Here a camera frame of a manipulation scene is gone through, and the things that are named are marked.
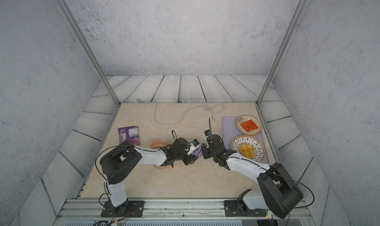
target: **beige marble tabletop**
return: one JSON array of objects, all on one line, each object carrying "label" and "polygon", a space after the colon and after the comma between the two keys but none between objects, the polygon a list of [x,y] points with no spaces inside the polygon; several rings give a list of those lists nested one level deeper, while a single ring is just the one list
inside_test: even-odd
[{"label": "beige marble tabletop", "polygon": [[[198,103],[160,103],[157,109],[159,122],[177,122],[183,112]],[[225,103],[220,113],[214,113],[214,118],[221,126],[224,116],[252,115],[259,119],[254,103]],[[171,131],[188,142],[197,139],[204,143],[203,132],[209,128],[209,111],[202,107],[189,110],[183,120],[176,125],[158,124],[154,121],[155,105],[152,103],[122,104],[119,113],[104,143],[103,149],[119,144],[118,128],[138,126],[140,146],[150,148],[156,139],[174,141]],[[211,121],[212,133],[221,135],[218,125]],[[269,162],[275,162],[268,140],[264,138]],[[99,197],[104,193],[104,179],[95,167],[81,194],[82,198]],[[137,165],[125,181],[126,193],[130,198],[236,198],[246,189],[260,192],[259,185],[248,177],[224,167],[219,167],[212,158],[202,156],[192,165],[185,166],[182,161],[175,161],[174,167],[156,169],[152,165]]]}]

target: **black cable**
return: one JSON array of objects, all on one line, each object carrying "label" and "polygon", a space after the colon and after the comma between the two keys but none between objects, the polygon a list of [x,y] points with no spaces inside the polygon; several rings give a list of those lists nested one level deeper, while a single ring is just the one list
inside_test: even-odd
[{"label": "black cable", "polygon": [[212,134],[212,131],[211,131],[211,120],[209,118],[209,128],[210,128],[210,135]]},{"label": "black cable", "polygon": [[95,159],[95,167],[96,167],[96,170],[98,171],[98,173],[104,178],[104,180],[106,180],[107,181],[107,178],[99,171],[99,169],[98,169],[98,166],[96,165],[96,162],[98,161],[98,157],[102,154],[102,153],[104,153],[104,151],[106,151],[107,149],[110,149],[110,148],[114,148],[114,147],[119,147],[119,146],[129,146],[129,145],[115,145],[115,146],[112,146],[112,147],[108,147],[108,148],[106,148],[105,150],[103,150],[101,153],[99,153],[99,155],[96,157],[96,159]]},{"label": "black cable", "polygon": [[130,208],[129,210],[128,210],[128,216],[127,217],[125,217],[125,218],[122,218],[122,219],[115,219],[115,220],[113,220],[113,218],[111,219],[111,221],[110,222],[107,222],[108,224],[106,225],[106,226],[111,226],[113,223],[116,223],[116,220],[117,220],[117,222],[119,222],[119,221],[123,221],[123,220],[125,220],[126,219],[126,221],[123,223],[123,225],[127,222],[127,220],[129,219],[129,216],[131,215],[131,213],[132,213],[132,208]]},{"label": "black cable", "polygon": [[168,145],[165,145],[164,147],[161,147],[161,148],[167,148],[167,147],[170,147],[172,146],[173,144],[168,144]]},{"label": "black cable", "polygon": [[114,214],[112,214],[112,219],[106,226],[111,226],[111,224],[114,223],[113,221],[114,221]]},{"label": "black cable", "polygon": [[290,219],[290,213],[289,213],[289,218],[288,218],[288,221],[286,222],[285,226],[287,226],[287,225],[288,225],[289,219]]},{"label": "black cable", "polygon": [[98,200],[98,201],[99,201],[99,204],[100,204],[101,206],[103,206],[103,208],[104,208],[104,205],[103,205],[102,203],[100,203],[100,198],[101,198],[103,195],[106,195],[106,194],[107,194],[107,193],[103,193],[103,194],[101,194],[100,197],[99,197],[99,200]]},{"label": "black cable", "polygon": [[220,140],[221,140],[221,144],[224,145],[223,139],[222,139],[218,134],[217,134],[217,136],[220,138]]},{"label": "black cable", "polygon": [[[236,159],[239,159],[239,160],[245,160],[245,161],[251,162],[251,163],[255,164],[256,166],[258,166],[258,167],[264,169],[265,171],[269,171],[269,169],[265,169],[265,168],[263,168],[262,166],[260,166],[260,165],[258,165],[258,164],[256,164],[256,163],[254,163],[254,162],[252,162],[252,161],[249,161],[249,160],[247,160],[247,159],[243,159],[243,158],[236,158]],[[279,176],[279,177],[283,177],[283,178],[286,178],[286,179],[292,180],[292,181],[294,181],[294,182],[297,182],[297,183],[301,184],[302,186],[306,187],[306,188],[310,191],[311,195],[313,196],[313,201],[312,201],[310,204],[308,204],[308,205],[294,207],[294,209],[297,209],[297,208],[303,208],[303,207],[308,207],[308,206],[310,206],[310,205],[312,205],[312,204],[314,203],[315,196],[314,196],[314,193],[310,190],[309,187],[307,187],[307,186],[304,185],[303,183],[301,183],[301,182],[299,182],[299,181],[296,181],[296,180],[294,180],[294,179],[292,179],[292,178],[285,177],[285,176],[282,176],[282,175],[279,175],[279,174],[276,174],[276,173],[273,173],[273,172],[270,172],[270,173],[273,174],[273,175],[276,175],[276,176]]]},{"label": "black cable", "polygon": [[93,226],[100,226],[101,223],[108,224],[108,221],[107,220],[101,220],[101,221],[96,222]]},{"label": "black cable", "polygon": [[177,139],[177,133],[176,133],[174,130],[172,130],[172,131],[171,131],[171,134],[173,135],[174,141],[176,141],[176,139]]},{"label": "black cable", "polygon": [[109,193],[109,190],[108,190],[107,182],[104,182],[103,186],[104,186],[104,191],[107,193],[107,195],[111,195],[111,194]]}]

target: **white ceramic plate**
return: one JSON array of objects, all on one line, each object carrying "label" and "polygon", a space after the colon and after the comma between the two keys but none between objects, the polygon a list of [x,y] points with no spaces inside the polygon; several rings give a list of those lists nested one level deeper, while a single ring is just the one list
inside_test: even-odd
[{"label": "white ceramic plate", "polygon": [[[253,120],[254,123],[257,125],[258,129],[255,129],[255,130],[251,130],[250,132],[247,132],[240,124],[246,122],[246,121],[249,121],[249,120]],[[259,134],[261,132],[261,129],[263,128],[263,126],[261,125],[261,122],[254,118],[253,116],[251,115],[242,115],[242,116],[239,116],[238,119],[236,120],[236,127],[238,128],[238,130],[243,133],[243,134],[247,134],[247,135],[256,135],[256,134]]]},{"label": "white ceramic plate", "polygon": [[249,136],[249,135],[239,135],[236,137],[231,144],[231,149],[235,150],[236,152],[240,153],[240,146],[242,144],[249,144],[252,145],[255,149],[255,156],[252,160],[261,163],[264,160],[265,157],[265,149],[263,145],[257,140],[256,138]]}]

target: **gray textured wall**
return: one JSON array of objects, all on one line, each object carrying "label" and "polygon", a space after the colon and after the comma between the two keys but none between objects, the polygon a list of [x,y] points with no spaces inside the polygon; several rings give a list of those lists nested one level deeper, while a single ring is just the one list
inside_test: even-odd
[{"label": "gray textured wall", "polygon": [[99,78],[53,0],[0,0],[0,21],[0,225],[7,225]]},{"label": "gray textured wall", "polygon": [[353,225],[380,220],[380,0],[310,0],[274,79]]},{"label": "gray textured wall", "polygon": [[298,0],[66,0],[106,75],[266,74]]}]

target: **white cable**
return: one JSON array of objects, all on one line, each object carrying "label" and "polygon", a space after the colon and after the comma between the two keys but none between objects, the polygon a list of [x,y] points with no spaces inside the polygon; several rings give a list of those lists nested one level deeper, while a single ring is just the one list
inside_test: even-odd
[{"label": "white cable", "polygon": [[[209,105],[207,105],[206,101],[203,98],[198,98],[198,102],[199,102],[200,106],[193,106],[193,107],[190,107],[190,108],[186,109],[185,112],[183,113],[181,119],[179,119],[179,121],[177,121],[176,123],[165,123],[165,122],[158,121],[157,118],[156,118],[156,112],[157,112],[158,104],[156,102],[154,102],[154,101],[145,101],[144,103],[154,103],[156,105],[156,109],[154,110],[154,116],[153,116],[154,117],[154,121],[157,122],[158,124],[163,124],[163,125],[176,125],[176,124],[178,124],[178,123],[180,123],[182,121],[182,119],[185,117],[186,112],[188,112],[189,110],[194,109],[194,108],[202,107],[203,110],[211,112],[211,119],[219,126],[220,133],[223,135],[223,131],[221,129],[221,126],[214,119],[214,113],[219,113],[219,112],[223,111],[224,110],[224,104],[223,103],[217,103],[217,104],[215,104],[215,105],[213,105],[213,106],[210,107]],[[218,110],[218,111],[212,110],[217,105],[221,105],[222,109]]]}]

